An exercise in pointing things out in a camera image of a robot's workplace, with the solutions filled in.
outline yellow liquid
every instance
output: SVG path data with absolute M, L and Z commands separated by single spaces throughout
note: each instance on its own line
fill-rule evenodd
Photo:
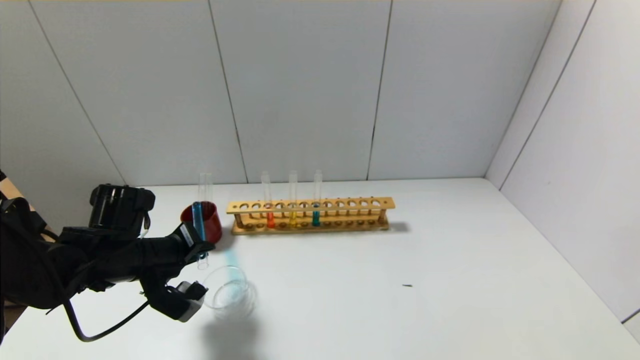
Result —
M 295 211 L 289 213 L 289 226 L 296 227 L 298 225 L 298 222 L 296 221 L 297 216 L 298 214 Z

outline robotic arm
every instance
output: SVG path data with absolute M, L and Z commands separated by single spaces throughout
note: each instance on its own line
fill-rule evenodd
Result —
M 145 189 L 104 184 L 93 190 L 88 227 L 65 227 L 56 242 L 40 236 L 44 222 L 23 198 L 0 207 L 0 293 L 17 304 L 52 309 L 63 305 L 76 336 L 97 340 L 115 331 L 147 305 L 186 322 L 202 306 L 207 288 L 169 279 L 214 248 L 190 223 L 181 223 L 163 238 L 139 238 L 156 197 Z M 105 291 L 122 281 L 139 281 L 147 302 L 112 328 L 96 336 L 82 333 L 69 299 L 89 288 Z

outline black cable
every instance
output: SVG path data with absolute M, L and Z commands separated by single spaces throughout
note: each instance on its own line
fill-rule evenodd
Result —
M 82 329 L 80 329 L 80 324 L 78 323 L 78 319 L 76 317 L 76 312 L 74 311 L 74 307 L 71 305 L 71 301 L 69 301 L 69 299 L 66 299 L 64 301 L 64 303 L 63 303 L 63 306 L 65 307 L 65 311 L 67 312 L 67 317 L 69 318 L 69 322 L 71 323 L 71 328 L 73 328 L 74 333 L 76 334 L 78 339 L 84 341 L 85 343 L 89 343 L 91 341 L 95 341 L 95 340 L 101 339 L 101 338 L 111 334 L 112 332 L 118 330 L 121 326 L 123 326 L 124 324 L 129 322 L 129 320 L 133 319 L 134 316 L 139 314 L 140 311 L 144 310 L 144 308 L 147 307 L 148 305 L 149 305 L 149 301 L 145 301 L 144 304 L 142 304 L 139 308 L 137 308 L 129 316 L 124 318 L 124 320 L 122 320 L 121 322 L 119 322 L 116 325 L 108 328 L 107 330 L 101 332 L 98 335 L 87 336 L 87 335 L 84 335 L 83 332 L 82 332 Z
M 19 229 L 20 233 L 23 233 L 22 235 L 24 236 L 24 231 L 22 229 Z M 84 333 L 82 332 L 82 329 L 80 329 L 80 324 L 78 323 L 78 319 L 76 317 L 76 312 L 74 311 L 74 307 L 71 304 L 71 301 L 69 301 L 67 294 L 65 293 L 64 288 L 62 287 L 62 283 L 60 282 L 60 277 L 58 277 L 58 273 L 56 272 L 56 269 L 53 268 L 53 266 L 51 265 L 51 262 L 48 261 L 47 258 L 45 258 L 44 254 L 42 254 L 42 252 L 35 247 L 35 245 L 31 242 L 32 238 L 27 237 L 27 241 L 21 241 L 21 243 L 23 244 L 27 244 L 28 247 L 31 247 L 31 250 L 40 258 L 40 262 L 42 263 L 42 266 L 44 266 L 46 268 L 46 273 L 49 276 L 49 279 L 51 280 L 52 284 L 53 284 L 53 288 L 58 296 L 58 300 L 63 304 L 63 306 L 65 307 L 65 311 L 67 312 L 67 317 L 69 319 L 69 322 L 71 323 L 71 328 L 73 328 L 74 333 L 76 334 L 76 336 L 78 337 L 78 339 L 88 343 L 91 341 L 95 341 L 98 340 L 100 338 L 103 338 L 105 336 L 107 336 L 108 334 L 111 334 L 112 332 L 116 331 L 117 329 L 119 329 L 121 326 L 123 326 L 124 324 L 126 324 L 127 322 L 129 322 L 129 320 L 133 319 L 134 316 L 136 316 L 138 313 L 140 313 L 140 311 L 142 311 L 145 307 L 147 307 L 149 305 L 148 301 L 145 302 L 144 304 L 142 304 L 139 308 L 137 308 L 137 310 L 135 310 L 133 313 L 131 313 L 129 316 L 127 316 L 126 318 L 124 318 L 124 320 L 122 320 L 121 322 L 117 323 L 116 325 L 108 328 L 107 330 L 101 332 L 98 335 L 94 335 L 94 336 L 87 336 L 84 335 Z
M 638 314 L 640 314 L 640 309 L 634 311 L 633 314 L 627 316 L 624 320 L 622 320 L 622 323 L 625 323 L 625 322 L 631 320 L 632 317 L 634 317 L 635 315 L 638 315 Z

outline white corner wall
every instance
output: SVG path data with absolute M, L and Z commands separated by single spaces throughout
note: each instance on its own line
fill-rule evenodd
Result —
M 484 176 L 559 1 L 394 1 L 369 179 Z
M 563 1 L 486 178 L 501 188 L 542 114 L 595 0 Z
M 638 19 L 597 0 L 502 187 L 621 320 L 640 307 Z

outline white wall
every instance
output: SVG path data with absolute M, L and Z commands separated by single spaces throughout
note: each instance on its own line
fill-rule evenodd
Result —
M 305 181 L 317 168 L 327 180 L 482 176 L 558 1 L 209 5 L 33 3 L 85 121 L 131 185 L 195 183 L 203 171 L 242 183 L 296 169 Z
M 631 335 L 640 343 L 640 315 L 635 315 L 625 323 L 625 327 Z
M 389 0 L 211 0 L 250 182 L 367 177 Z
M 522 94 L 518 108 L 486 173 L 486 178 L 498 189 L 504 184 L 539 119 L 578 41 L 594 2 L 595 0 L 569 0 L 563 1 L 560 5 L 527 89 Z
M 484 176 L 559 1 L 396 1 L 369 179 Z
M 640 307 L 640 2 L 598 0 L 503 194 L 619 319 Z
M 33 4 L 129 184 L 246 182 L 206 0 Z
M 123 183 L 25 1 L 0 2 L 0 167 L 56 231 Z

